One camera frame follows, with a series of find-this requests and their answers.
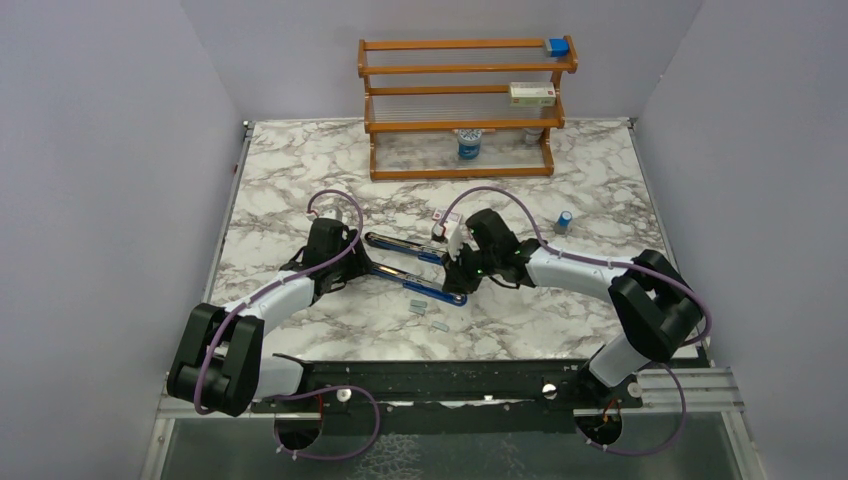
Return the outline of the blue stapler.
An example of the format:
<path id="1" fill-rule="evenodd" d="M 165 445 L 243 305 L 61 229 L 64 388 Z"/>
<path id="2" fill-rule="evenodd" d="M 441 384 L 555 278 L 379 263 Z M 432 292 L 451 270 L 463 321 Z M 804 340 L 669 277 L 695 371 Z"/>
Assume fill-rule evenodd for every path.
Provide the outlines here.
<path id="1" fill-rule="evenodd" d="M 443 250 L 374 232 L 366 232 L 363 239 L 371 247 L 414 257 L 419 262 L 442 267 L 442 256 L 445 254 Z M 399 267 L 373 261 L 370 273 L 398 283 L 407 290 L 456 307 L 462 307 L 467 303 L 466 294 L 445 292 L 441 283 Z"/>

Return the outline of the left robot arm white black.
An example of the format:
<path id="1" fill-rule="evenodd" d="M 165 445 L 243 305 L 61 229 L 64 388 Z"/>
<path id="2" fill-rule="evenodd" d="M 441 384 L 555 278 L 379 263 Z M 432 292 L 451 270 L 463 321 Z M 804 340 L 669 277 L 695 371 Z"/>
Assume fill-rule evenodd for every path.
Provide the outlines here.
<path id="1" fill-rule="evenodd" d="M 224 306 L 200 303 L 191 310 L 167 376 L 167 394 L 193 404 L 202 415 L 237 417 L 260 398 L 262 378 L 271 377 L 285 407 L 306 408 L 315 386 L 303 376 L 303 363 L 264 364 L 263 339 L 293 314 L 371 269 L 357 229 L 332 218 L 314 220 L 306 245 L 270 282 Z"/>

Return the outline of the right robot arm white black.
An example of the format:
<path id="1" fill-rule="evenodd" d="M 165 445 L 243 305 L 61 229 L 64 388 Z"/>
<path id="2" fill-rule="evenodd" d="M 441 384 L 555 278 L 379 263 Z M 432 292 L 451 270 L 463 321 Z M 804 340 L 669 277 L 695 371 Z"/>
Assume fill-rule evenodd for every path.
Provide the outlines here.
<path id="1" fill-rule="evenodd" d="M 579 398 L 600 407 L 630 375 L 651 362 L 664 363 L 701 322 L 703 309 L 686 293 L 686 283 L 663 254 L 604 260 L 555 252 L 536 238 L 519 240 L 501 216 L 484 209 L 465 224 L 434 225 L 446 242 L 443 289 L 471 294 L 481 281 L 500 277 L 512 288 L 558 288 L 610 303 L 623 329 L 583 367 Z"/>

